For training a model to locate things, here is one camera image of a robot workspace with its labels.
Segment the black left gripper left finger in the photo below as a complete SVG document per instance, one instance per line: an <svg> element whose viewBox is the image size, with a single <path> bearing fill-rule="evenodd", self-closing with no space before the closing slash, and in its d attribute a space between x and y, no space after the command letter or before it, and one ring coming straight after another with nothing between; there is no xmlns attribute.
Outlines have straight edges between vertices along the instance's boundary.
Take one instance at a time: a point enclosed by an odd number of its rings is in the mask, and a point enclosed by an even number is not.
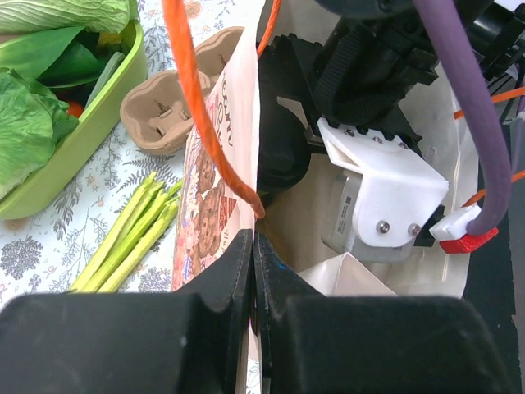
<svg viewBox="0 0 525 394"><path fill-rule="evenodd" d="M1 313L4 393L242 393L253 233L174 292L23 295Z"/></svg>

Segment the brown paper takeout bag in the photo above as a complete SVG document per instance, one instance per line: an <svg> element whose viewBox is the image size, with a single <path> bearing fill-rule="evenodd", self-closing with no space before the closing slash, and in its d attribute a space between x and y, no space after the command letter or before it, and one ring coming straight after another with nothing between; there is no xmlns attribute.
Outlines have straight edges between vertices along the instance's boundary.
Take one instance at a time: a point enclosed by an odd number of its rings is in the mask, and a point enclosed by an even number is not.
<svg viewBox="0 0 525 394"><path fill-rule="evenodd" d="M447 121L448 131L432 131L434 157L427 161L448 182L451 211L432 229L442 254L468 254L498 231L509 205L508 151L483 75L452 1L410 1L444 67L463 109ZM194 118L185 156L184 206L195 207L190 223L191 260L213 264L241 230L264 214L257 191L260 98L255 21L248 22L211 95L199 89L196 52L180 1L166 1L164 16L180 82ZM255 270L251 282L255 289Z"/></svg>

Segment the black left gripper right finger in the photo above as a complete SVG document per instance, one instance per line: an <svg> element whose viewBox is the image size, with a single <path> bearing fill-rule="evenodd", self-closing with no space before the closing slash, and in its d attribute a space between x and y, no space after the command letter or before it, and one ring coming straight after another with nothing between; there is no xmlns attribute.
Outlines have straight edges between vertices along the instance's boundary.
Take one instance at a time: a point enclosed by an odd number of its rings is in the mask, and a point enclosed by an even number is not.
<svg viewBox="0 0 525 394"><path fill-rule="evenodd" d="M264 393L510 393L486 325L444 296L326 296L257 234Z"/></svg>

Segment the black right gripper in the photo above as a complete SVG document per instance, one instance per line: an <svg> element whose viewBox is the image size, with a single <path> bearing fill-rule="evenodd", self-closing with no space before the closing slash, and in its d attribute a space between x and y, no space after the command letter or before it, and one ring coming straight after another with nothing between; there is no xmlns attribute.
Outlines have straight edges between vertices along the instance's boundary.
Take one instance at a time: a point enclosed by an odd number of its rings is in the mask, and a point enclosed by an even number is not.
<svg viewBox="0 0 525 394"><path fill-rule="evenodd" d="M325 1L339 17L325 43L279 35L258 61L258 187L289 189L324 150L318 121L379 131L417 150L399 102L437 77L437 55L410 1Z"/></svg>

